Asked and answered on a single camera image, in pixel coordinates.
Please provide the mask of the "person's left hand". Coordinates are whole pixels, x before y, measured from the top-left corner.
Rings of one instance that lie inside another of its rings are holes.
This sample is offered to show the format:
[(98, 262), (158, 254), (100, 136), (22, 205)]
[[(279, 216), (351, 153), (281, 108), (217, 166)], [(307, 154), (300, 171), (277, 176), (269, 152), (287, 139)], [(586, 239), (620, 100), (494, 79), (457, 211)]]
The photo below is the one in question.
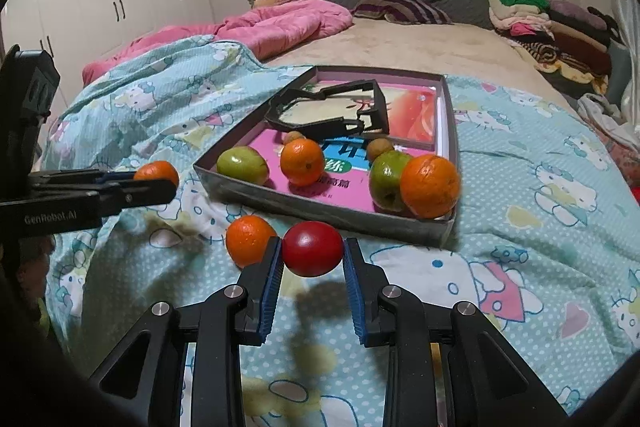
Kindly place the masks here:
[(50, 269), (50, 256), (54, 247), (55, 239), (52, 235), (21, 241), (21, 263), (16, 276), (30, 309), (37, 308), (38, 301), (44, 296), (47, 286), (46, 278)]

